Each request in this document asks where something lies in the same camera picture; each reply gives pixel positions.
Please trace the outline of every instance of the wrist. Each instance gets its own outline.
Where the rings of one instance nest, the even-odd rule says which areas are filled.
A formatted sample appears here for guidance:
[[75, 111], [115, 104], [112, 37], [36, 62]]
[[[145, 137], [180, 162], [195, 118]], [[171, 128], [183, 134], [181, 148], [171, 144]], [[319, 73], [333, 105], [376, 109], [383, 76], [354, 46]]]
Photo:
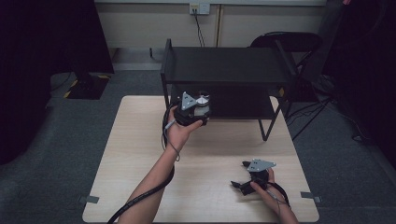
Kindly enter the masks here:
[[180, 160], [180, 150], [175, 147], [173, 147], [171, 144], [166, 145], [165, 152], [170, 154], [172, 157], [174, 157], [174, 160], [179, 161]]
[[279, 213], [280, 209], [289, 208], [289, 205], [285, 202], [283, 195], [274, 187], [268, 187], [266, 193], [270, 195], [265, 203], [273, 210], [275, 213]]

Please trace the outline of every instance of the black curtain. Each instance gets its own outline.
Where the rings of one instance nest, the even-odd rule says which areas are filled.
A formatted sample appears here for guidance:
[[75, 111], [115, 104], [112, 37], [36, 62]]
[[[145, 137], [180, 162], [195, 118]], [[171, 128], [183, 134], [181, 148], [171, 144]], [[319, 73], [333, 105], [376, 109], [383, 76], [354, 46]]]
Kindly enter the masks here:
[[343, 106], [396, 168], [396, 1], [353, 0], [324, 73], [335, 78]]
[[45, 115], [50, 76], [114, 73], [93, 0], [0, 0], [0, 164], [28, 148]]

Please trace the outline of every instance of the wall outlet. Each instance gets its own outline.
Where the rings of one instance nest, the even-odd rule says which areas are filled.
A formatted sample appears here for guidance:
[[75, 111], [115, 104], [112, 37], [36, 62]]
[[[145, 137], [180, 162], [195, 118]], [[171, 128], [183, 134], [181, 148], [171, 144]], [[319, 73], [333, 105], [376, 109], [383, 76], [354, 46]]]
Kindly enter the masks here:
[[208, 3], [200, 3], [199, 4], [199, 14], [201, 15], [209, 15], [210, 13], [210, 4]]
[[197, 15], [209, 15], [210, 4], [209, 3], [190, 3], [190, 14]]
[[190, 3], [190, 14], [191, 15], [194, 15], [194, 14], [199, 15], [199, 3]]

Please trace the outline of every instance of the wooden tabletop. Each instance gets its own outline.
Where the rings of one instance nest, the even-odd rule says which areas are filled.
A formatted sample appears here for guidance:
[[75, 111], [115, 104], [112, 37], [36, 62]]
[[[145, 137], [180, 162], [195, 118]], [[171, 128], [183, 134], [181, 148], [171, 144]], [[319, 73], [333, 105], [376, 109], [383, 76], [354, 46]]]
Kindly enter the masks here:
[[[125, 96], [94, 180], [86, 222], [107, 222], [163, 153], [163, 96]], [[264, 127], [269, 122], [263, 121]], [[318, 220], [303, 169], [281, 113], [267, 142], [257, 120], [210, 120], [191, 134], [176, 162], [154, 222], [277, 222], [257, 193], [243, 196], [231, 180], [245, 183], [242, 161], [273, 161], [276, 182], [288, 193], [300, 222]]]

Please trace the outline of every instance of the shelf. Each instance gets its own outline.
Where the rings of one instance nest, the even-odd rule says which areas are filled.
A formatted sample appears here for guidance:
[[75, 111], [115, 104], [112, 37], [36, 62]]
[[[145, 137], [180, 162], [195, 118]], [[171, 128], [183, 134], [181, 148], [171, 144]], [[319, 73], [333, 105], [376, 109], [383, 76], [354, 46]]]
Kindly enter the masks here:
[[285, 85], [287, 66], [276, 49], [187, 48], [165, 50], [168, 84]]
[[212, 119], [272, 119], [275, 114], [267, 89], [261, 86], [173, 85], [171, 104], [184, 91], [191, 96], [207, 91]]

